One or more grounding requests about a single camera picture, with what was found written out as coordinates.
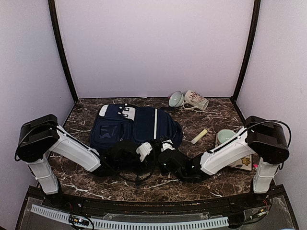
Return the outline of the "navy blue student backpack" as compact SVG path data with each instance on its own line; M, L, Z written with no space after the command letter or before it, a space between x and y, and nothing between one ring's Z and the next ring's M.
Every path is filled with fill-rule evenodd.
M183 139L180 124L169 113L153 107L131 104L105 104L95 118L89 137L90 147L106 150L117 142L143 142L168 137L178 148Z

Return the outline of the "pale yellow highlighter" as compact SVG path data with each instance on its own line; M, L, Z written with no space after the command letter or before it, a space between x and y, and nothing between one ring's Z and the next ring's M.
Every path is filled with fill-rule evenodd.
M192 144L196 144L203 136L207 134L208 130L204 129L202 132L200 132L192 141Z

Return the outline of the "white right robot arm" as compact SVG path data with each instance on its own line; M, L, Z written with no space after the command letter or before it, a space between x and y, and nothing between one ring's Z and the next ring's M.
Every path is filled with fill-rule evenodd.
M245 196L245 204L255 208L263 201L263 194L268 192L279 165L290 156L291 138L285 137L285 127L288 125L282 121L250 116L245 126L229 140L192 159L176 149L170 140L165 140L158 163L163 172L171 172L181 181L199 183L229 164L257 154L260 161L252 180L252 192Z

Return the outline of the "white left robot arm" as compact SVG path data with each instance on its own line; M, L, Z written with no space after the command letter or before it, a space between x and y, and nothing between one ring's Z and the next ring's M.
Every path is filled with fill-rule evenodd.
M15 151L15 161L24 161L39 182L43 192L57 209L63 209L68 199L60 192L60 183L47 160L47 154L57 153L82 166L86 171L98 177L116 175L132 182L143 180L128 179L120 174L130 166L144 163L147 157L153 157L151 170L155 170L155 141L144 142L140 146L129 140L117 142L110 150L98 152L70 135L58 124L55 115L49 114L22 125L19 142Z

